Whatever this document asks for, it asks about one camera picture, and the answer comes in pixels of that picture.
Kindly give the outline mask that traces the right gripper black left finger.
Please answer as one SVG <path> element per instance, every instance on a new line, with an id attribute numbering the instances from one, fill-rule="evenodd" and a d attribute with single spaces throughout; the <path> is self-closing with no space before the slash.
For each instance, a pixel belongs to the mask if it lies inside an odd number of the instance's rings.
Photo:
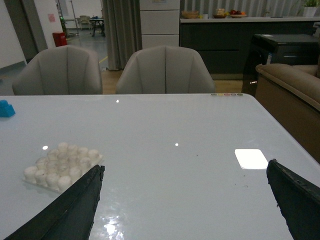
<path id="1" fill-rule="evenodd" d="M 105 167 L 95 165 L 7 240 L 87 240 L 100 200 Z"/>

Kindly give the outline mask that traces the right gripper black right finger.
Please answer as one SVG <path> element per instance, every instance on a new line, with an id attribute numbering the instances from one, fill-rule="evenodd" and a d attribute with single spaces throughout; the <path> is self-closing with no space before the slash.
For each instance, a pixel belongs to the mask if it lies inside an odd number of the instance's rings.
<path id="1" fill-rule="evenodd" d="M 318 240 L 320 188 L 276 159 L 269 161 L 266 176 L 292 238 Z"/>

